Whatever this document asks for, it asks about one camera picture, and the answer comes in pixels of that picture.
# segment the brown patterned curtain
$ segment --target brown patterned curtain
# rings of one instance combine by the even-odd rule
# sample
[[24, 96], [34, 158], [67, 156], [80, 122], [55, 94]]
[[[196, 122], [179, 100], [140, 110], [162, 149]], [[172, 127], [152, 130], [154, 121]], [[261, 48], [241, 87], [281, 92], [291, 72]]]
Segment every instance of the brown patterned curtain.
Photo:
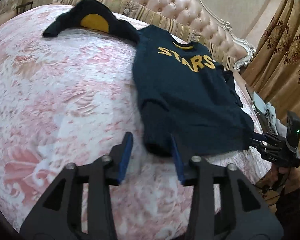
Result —
[[[287, 110], [300, 117], [300, 0], [281, 1], [242, 77], [274, 105], [283, 124]], [[277, 200], [272, 193], [267, 198]]]

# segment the striped pillow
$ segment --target striped pillow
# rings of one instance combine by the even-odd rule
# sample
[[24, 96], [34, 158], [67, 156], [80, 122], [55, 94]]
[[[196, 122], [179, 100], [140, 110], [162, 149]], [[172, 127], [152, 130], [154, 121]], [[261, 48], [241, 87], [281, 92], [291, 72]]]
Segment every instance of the striped pillow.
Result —
[[[81, 0], [62, 0], [63, 5], [76, 5]], [[97, 0], [107, 6], [114, 13], [124, 14], [130, 0]]]
[[234, 63], [236, 62], [235, 58], [227, 55], [216, 45], [212, 44], [205, 37], [203, 37], [200, 32], [197, 32], [191, 27], [178, 23], [175, 20], [157, 14], [137, 2], [133, 2], [132, 4], [129, 3], [127, 6], [129, 7], [127, 8], [129, 14], [126, 16], [167, 30], [171, 34], [186, 42], [196, 41], [201, 43], [208, 48], [212, 58], [215, 61], [221, 63], [227, 70], [233, 69]]

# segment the shirt sleeve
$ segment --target shirt sleeve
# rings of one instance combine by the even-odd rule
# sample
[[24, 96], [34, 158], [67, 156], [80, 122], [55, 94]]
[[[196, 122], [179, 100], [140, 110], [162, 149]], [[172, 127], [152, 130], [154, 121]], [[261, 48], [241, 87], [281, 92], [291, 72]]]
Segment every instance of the shirt sleeve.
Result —
[[243, 103], [241, 102], [240, 97], [238, 96], [237, 92], [235, 91], [234, 77], [233, 77], [232, 71], [225, 70], [224, 66], [218, 62], [215, 62], [214, 64], [218, 69], [221, 70], [222, 76], [225, 79], [227, 86], [229, 87], [230, 93], [233, 96], [235, 103], [242, 108]]

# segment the pink floral bedspread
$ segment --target pink floral bedspread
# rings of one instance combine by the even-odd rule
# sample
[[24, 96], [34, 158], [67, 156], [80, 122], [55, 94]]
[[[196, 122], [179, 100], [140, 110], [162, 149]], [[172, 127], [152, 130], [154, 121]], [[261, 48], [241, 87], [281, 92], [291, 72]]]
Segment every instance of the pink floral bedspread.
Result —
[[[118, 239], [178, 236], [187, 227], [192, 188], [180, 185], [172, 160], [148, 154], [142, 145], [131, 74], [136, 50], [130, 41], [87, 29], [43, 38], [43, 30], [70, 8], [40, 6], [0, 27], [0, 209], [19, 230], [65, 164], [91, 163], [131, 131], [134, 146], [126, 179], [111, 187]], [[115, 16], [138, 29], [147, 26]], [[237, 85], [236, 90], [261, 132]], [[252, 148], [209, 160], [222, 166], [235, 163], [251, 182], [270, 168]]]

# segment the tufted headboard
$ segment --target tufted headboard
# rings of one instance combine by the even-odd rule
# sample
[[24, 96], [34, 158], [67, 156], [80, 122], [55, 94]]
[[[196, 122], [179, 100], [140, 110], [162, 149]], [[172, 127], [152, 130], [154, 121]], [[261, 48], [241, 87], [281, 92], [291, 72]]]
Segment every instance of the tufted headboard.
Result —
[[234, 69], [250, 63], [255, 47], [236, 37], [231, 24], [215, 16], [203, 0], [134, 0], [137, 3], [167, 18], [188, 25], [199, 31], [212, 44], [237, 61]]

